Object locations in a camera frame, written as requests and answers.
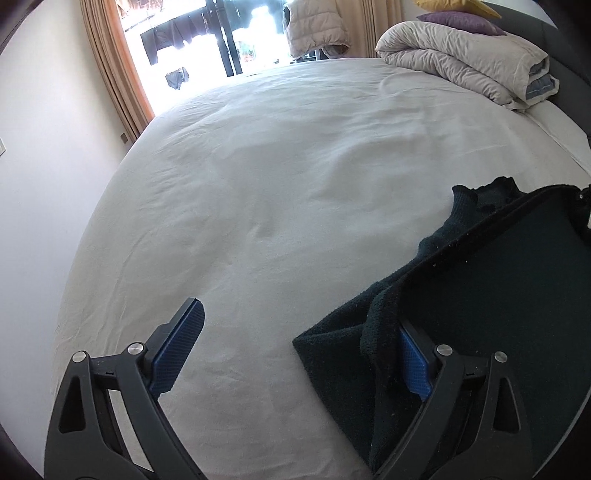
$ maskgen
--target glass door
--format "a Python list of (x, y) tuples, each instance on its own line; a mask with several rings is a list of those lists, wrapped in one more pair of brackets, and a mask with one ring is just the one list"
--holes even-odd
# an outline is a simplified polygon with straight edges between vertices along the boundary
[(154, 113), (223, 85), (293, 63), (284, 0), (113, 0)]

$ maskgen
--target blue gripper pad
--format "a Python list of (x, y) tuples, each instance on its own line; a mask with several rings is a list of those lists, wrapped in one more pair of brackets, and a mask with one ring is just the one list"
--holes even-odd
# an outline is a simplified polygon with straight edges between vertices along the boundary
[(148, 390), (157, 399), (170, 391), (184, 363), (203, 330), (205, 310), (197, 299), (187, 299), (173, 319), (160, 325), (146, 341), (151, 361)]
[(400, 346), (404, 382), (412, 393), (416, 393), (422, 401), (426, 401), (433, 391), (429, 379), (428, 362), (404, 328), (400, 329)]

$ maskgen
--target white wall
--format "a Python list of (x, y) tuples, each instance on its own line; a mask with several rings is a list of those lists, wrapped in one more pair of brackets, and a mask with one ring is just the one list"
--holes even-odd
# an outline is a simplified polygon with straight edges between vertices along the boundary
[(0, 422), (38, 470), (60, 298), (122, 132), (78, 0), (45, 0), (0, 56)]
[[(503, 5), (504, 7), (512, 8), (520, 12), (531, 15), (548, 22), (551, 25), (552, 20), (546, 15), (542, 7), (540, 7), (534, 0), (486, 0), (487, 3)], [(402, 17), (405, 20), (416, 20), (417, 15), (426, 13), (422, 8), (417, 7), (413, 0), (402, 0)]]

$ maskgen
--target dark green towel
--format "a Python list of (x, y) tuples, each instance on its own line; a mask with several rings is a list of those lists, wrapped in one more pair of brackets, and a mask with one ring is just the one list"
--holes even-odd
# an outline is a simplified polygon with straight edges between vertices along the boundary
[(475, 190), (455, 186), (452, 191), (451, 215), (420, 242), (412, 261), (293, 341), (322, 402), (372, 472), (392, 452), (421, 404), (395, 372), (375, 373), (376, 339), (380, 338), (376, 330), (384, 316), (395, 316), (388, 311), (391, 302), (385, 299), (392, 296), (397, 281), (422, 260), (523, 195), (513, 179), (506, 177)]

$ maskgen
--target black cloth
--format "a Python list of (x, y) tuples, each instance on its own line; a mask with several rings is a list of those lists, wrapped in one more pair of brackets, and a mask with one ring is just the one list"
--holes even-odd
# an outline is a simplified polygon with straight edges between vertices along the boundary
[(198, 35), (207, 35), (207, 9), (199, 8), (173, 18), (140, 35), (150, 65), (158, 63), (158, 50), (174, 46), (184, 47), (184, 42), (191, 43)]
[(181, 85), (184, 82), (189, 81), (189, 73), (185, 67), (179, 68), (174, 72), (167, 73), (166, 81), (168, 82), (169, 87), (174, 88), (175, 90), (180, 90)]
[[(388, 402), (382, 398), (383, 391), (376, 392), (371, 360), (375, 346), (368, 344), (367, 330), (379, 324), (385, 292), (423, 259), (522, 195), (513, 180), (504, 177), (476, 190), (455, 186), (452, 191), (450, 217), (432, 236), (419, 243), (413, 260), (371, 285), (293, 341), (318, 395), (372, 471), (376, 471), (392, 451), (421, 404), (418, 396), (399, 385), (394, 398), (400, 402), (397, 410), (404, 412), (391, 417), (387, 423), (374, 422), (374, 416), (380, 416), (378, 410)], [(362, 338), (366, 341), (360, 347)]]
[[(577, 188), (561, 188), (579, 198)], [(562, 193), (502, 235), (493, 231), (500, 228), (495, 222), (506, 226), (505, 217), (523, 212), (534, 193), (524, 196), (503, 177), (476, 190), (456, 186), (453, 193), (450, 217), (421, 241), (414, 260), (293, 342), (319, 397), (374, 472), (421, 405), (400, 376), (401, 316), (463, 355), (509, 355), (536, 467), (591, 387), (591, 249), (568, 225)], [(585, 201), (577, 221), (586, 231)], [(470, 241), (480, 242), (480, 251), (466, 262), (454, 257), (454, 248)], [(467, 255), (475, 247), (462, 248)]]

